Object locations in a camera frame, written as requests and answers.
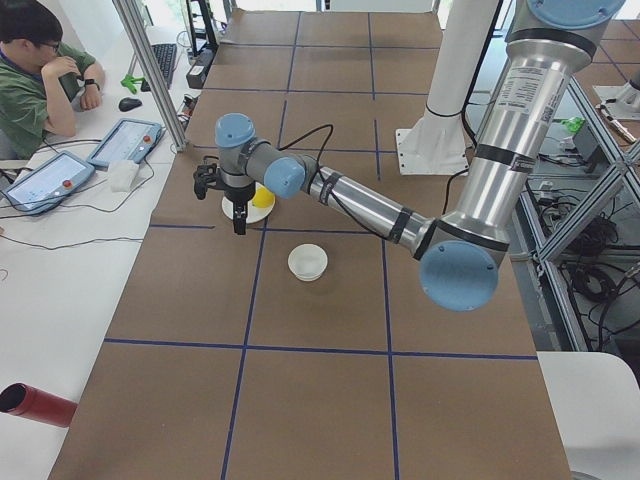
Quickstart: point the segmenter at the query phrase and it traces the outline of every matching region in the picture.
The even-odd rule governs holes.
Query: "wristwatch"
[[[98,87],[98,91],[100,91],[100,85],[98,85],[98,82],[96,82],[95,78],[85,79],[84,86],[86,87],[87,85],[95,85],[96,87]]]

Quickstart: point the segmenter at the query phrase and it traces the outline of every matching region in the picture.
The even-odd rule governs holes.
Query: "red cylinder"
[[[0,412],[68,427],[78,405],[48,392],[14,383],[0,393]]]

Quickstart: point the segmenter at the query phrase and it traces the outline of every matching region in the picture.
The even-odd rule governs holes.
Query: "white desk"
[[[152,43],[174,42],[176,38],[176,31],[167,28],[152,28],[148,34]],[[117,109],[121,98],[133,96],[120,85],[131,55],[131,45],[123,32],[109,54],[100,59],[107,74],[103,105],[77,114],[75,138],[102,138],[123,117],[162,122],[150,92],[138,93],[142,107],[127,113]],[[183,51],[170,91],[176,108],[185,93],[199,93],[188,89],[188,67]],[[142,76],[139,64],[134,75]],[[59,140],[66,139],[52,138],[50,143]],[[82,157],[95,145],[58,148]],[[38,165],[53,154],[44,149],[30,165]],[[0,226],[8,237],[47,246],[95,238],[142,238],[173,158],[172,140],[167,134],[148,158],[154,178],[114,213],[57,208],[40,217],[3,219]],[[141,164],[139,180],[150,175],[150,167]],[[105,179],[106,173],[98,172],[89,185]],[[111,192],[105,182],[74,195],[64,204],[112,209],[125,196]],[[6,200],[0,205],[6,206]],[[19,212],[0,209],[1,217],[10,215]],[[0,271],[0,389],[23,382],[74,401],[80,399],[139,248],[139,243],[128,241],[47,251],[0,238],[0,269],[8,271],[6,278]],[[11,480],[46,478],[67,432],[10,415],[0,415],[0,431],[0,478]]]

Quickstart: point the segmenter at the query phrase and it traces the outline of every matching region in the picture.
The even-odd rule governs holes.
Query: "person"
[[[36,0],[0,0],[0,131],[18,158],[28,159],[47,132],[76,134],[71,101],[83,110],[102,103],[104,70],[62,40],[62,25]]]

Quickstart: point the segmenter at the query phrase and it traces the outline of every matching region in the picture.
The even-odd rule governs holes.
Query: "light blue joint cap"
[[[264,173],[264,186],[281,198],[291,198],[302,188],[304,167],[291,157],[277,159]]]
[[[420,260],[424,293],[441,307],[456,312],[487,303],[498,286],[498,267],[485,250],[462,240],[431,247]]]
[[[538,19],[562,30],[595,27],[611,19],[625,0],[527,0]]]
[[[234,148],[256,136],[256,129],[249,117],[242,113],[227,113],[216,122],[216,145]]]

